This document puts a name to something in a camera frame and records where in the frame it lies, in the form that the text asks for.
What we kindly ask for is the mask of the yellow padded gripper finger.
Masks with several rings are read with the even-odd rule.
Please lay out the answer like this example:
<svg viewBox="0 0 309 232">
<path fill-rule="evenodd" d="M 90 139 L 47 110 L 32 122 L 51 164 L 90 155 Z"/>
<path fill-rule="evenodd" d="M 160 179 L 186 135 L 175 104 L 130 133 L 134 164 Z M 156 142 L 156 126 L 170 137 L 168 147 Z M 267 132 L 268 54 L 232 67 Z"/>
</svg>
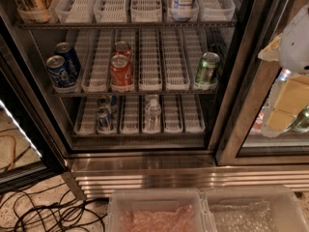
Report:
<svg viewBox="0 0 309 232">
<path fill-rule="evenodd" d="M 309 76 L 298 75 L 281 85 L 267 120 L 273 131 L 283 131 L 298 113 L 309 104 Z"/>
</svg>

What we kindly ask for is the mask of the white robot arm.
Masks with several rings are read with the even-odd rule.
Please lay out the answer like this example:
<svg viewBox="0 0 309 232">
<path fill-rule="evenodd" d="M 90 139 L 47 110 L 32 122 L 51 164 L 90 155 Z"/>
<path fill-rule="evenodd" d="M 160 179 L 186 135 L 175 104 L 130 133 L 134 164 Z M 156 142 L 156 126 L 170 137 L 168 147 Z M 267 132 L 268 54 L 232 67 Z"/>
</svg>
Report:
<svg viewBox="0 0 309 232">
<path fill-rule="evenodd" d="M 285 27 L 278 50 L 280 66 L 295 73 L 286 81 L 276 81 L 269 94 L 266 125 L 272 131 L 282 132 L 309 104 L 309 4 Z"/>
</svg>

